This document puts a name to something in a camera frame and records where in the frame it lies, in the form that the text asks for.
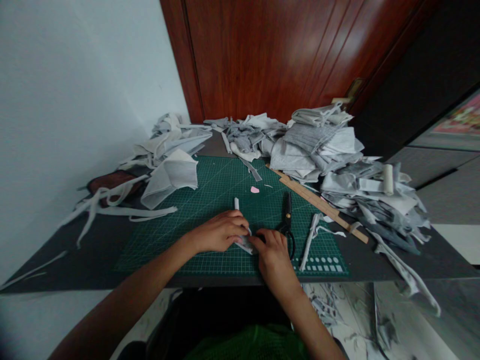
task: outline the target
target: brown door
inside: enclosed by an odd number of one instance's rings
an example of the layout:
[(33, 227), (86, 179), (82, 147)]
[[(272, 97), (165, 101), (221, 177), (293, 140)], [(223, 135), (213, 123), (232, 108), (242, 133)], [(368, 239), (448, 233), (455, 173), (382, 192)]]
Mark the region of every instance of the brown door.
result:
[[(296, 109), (325, 106), (333, 98), (345, 97), (356, 79), (367, 84), (422, 3), (175, 2), (179, 1), (162, 0), (162, 6), (192, 120), (244, 119), (267, 112), (284, 123)], [(181, 40), (189, 43), (189, 59), (186, 51), (179, 54), (180, 35), (173, 34), (181, 21), (188, 33)]]

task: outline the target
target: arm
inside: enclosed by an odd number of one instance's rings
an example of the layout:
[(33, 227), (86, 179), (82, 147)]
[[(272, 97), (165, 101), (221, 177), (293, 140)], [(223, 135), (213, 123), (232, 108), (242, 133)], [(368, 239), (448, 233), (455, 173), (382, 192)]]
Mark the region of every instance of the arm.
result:
[(168, 250), (125, 279), (58, 345), (57, 359), (109, 359), (172, 276), (193, 256), (226, 251), (238, 235), (248, 235), (249, 223), (238, 210), (217, 215), (186, 233)]
[(257, 234), (265, 238), (264, 243), (258, 237), (250, 237), (250, 242), (259, 253), (260, 272), (293, 323), (311, 358), (345, 360), (300, 285), (290, 262), (287, 238), (275, 230), (260, 229)]

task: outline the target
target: person's left hand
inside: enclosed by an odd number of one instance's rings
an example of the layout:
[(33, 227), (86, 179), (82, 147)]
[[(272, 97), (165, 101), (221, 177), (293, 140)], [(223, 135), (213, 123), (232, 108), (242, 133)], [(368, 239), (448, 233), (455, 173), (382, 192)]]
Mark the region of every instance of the person's left hand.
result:
[(249, 222), (239, 210), (229, 210), (187, 232), (180, 240), (192, 247), (196, 254), (224, 252), (233, 243), (242, 241), (239, 235), (249, 235), (248, 228)]

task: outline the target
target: scissors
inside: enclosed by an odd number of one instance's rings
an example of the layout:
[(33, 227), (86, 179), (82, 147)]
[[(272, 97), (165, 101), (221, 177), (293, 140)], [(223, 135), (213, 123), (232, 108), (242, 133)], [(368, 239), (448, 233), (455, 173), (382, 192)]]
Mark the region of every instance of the scissors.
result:
[(294, 258), (295, 255), (295, 238), (294, 234), (292, 233), (292, 192), (288, 192), (288, 198), (286, 200), (286, 208), (284, 209), (285, 212), (283, 214), (283, 222), (280, 224), (280, 228), (278, 229), (283, 235), (285, 235), (287, 244), (291, 242), (291, 255), (290, 260)]

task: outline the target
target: gray tabletop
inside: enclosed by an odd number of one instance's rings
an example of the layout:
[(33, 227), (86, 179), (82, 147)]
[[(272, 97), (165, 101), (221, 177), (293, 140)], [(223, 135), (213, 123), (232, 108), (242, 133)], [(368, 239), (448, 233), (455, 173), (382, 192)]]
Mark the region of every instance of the gray tabletop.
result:
[[(225, 152), (222, 138), (214, 131), (199, 155), (232, 157)], [(3, 293), (30, 293), (63, 290), (113, 289), (129, 273), (112, 271), (136, 224), (123, 216), (97, 215), (77, 250), (76, 240), (87, 220), (83, 214), (60, 228), (11, 278), (14, 279), (49, 261), (64, 250), (67, 256), (50, 264), (46, 274), (20, 281)], [(334, 231), (344, 231), (329, 224)], [(477, 271), (438, 232), (426, 232), (431, 240), (421, 246), (422, 255), (394, 249), (402, 260), (424, 280), (474, 279)], [(303, 282), (372, 282), (401, 280), (384, 255), (374, 253), (376, 243), (364, 244), (356, 237), (335, 236), (338, 248), (350, 270), (350, 277), (303, 277)], [(169, 287), (249, 286), (262, 284), (260, 277), (174, 276)]]

